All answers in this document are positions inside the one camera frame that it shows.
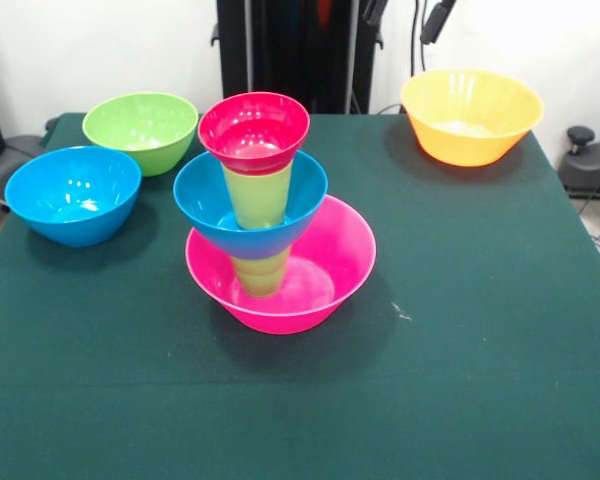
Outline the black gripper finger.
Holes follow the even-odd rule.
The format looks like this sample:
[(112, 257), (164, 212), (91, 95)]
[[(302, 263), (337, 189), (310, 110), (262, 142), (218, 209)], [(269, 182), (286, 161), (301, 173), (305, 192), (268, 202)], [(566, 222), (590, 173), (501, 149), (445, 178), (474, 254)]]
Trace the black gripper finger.
[(388, 0), (368, 0), (363, 12), (363, 20), (369, 26), (379, 26)]
[(441, 0), (433, 7), (421, 29), (420, 40), (422, 44), (437, 42), (455, 3), (455, 0)]

